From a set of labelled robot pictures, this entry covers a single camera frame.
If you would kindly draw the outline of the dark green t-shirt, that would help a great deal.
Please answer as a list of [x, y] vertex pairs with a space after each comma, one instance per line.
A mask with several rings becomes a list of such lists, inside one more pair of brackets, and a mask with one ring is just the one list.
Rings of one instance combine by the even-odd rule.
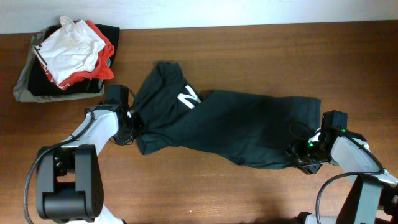
[[260, 169], [294, 164], [289, 147], [320, 124], [321, 101], [226, 90], [196, 91], [177, 63], [159, 62], [134, 99], [144, 155], [187, 147]]

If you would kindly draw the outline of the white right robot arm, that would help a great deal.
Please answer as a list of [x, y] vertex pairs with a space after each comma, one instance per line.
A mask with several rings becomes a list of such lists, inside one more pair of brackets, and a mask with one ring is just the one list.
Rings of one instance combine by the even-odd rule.
[[[316, 174], [323, 164], [342, 168], [342, 174], [328, 179], [320, 188], [315, 212], [300, 213], [297, 223], [397, 223], [397, 177], [390, 174], [369, 150], [362, 135], [346, 129], [318, 129], [309, 139], [301, 139], [287, 150], [296, 168]], [[351, 189], [335, 216], [323, 216], [320, 204], [324, 191], [334, 181], [348, 178]], [[390, 220], [377, 217], [382, 211]]]

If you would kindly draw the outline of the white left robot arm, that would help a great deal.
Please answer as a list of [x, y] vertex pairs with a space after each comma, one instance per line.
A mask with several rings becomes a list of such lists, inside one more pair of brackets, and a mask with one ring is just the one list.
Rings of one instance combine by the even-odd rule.
[[69, 137], [37, 155], [39, 217], [55, 223], [124, 223], [104, 205], [98, 155], [110, 139], [120, 146], [132, 143], [142, 127], [140, 116], [122, 104], [86, 108]]

